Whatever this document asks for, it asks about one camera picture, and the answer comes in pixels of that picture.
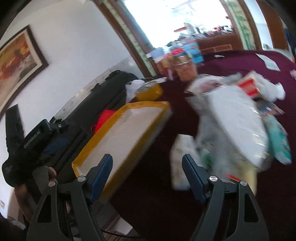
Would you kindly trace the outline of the person left hand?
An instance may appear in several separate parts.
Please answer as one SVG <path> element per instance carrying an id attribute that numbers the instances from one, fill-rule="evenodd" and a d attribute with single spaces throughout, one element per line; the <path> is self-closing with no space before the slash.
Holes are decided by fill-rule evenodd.
<path id="1" fill-rule="evenodd" d="M 57 173 L 55 169 L 52 167 L 47 167 L 47 169 L 49 173 L 49 180 L 57 182 L 56 180 Z M 35 208 L 33 207 L 32 196 L 29 193 L 26 184 L 16 186 L 14 188 L 14 191 L 15 191 L 15 196 L 16 196 L 16 200 L 18 202 L 19 208 L 22 211 L 26 221 L 30 223 L 30 221 L 32 220 Z M 67 213 L 69 214 L 71 211 L 71 207 L 68 202 L 66 202 L 66 208 L 67 208 Z"/>

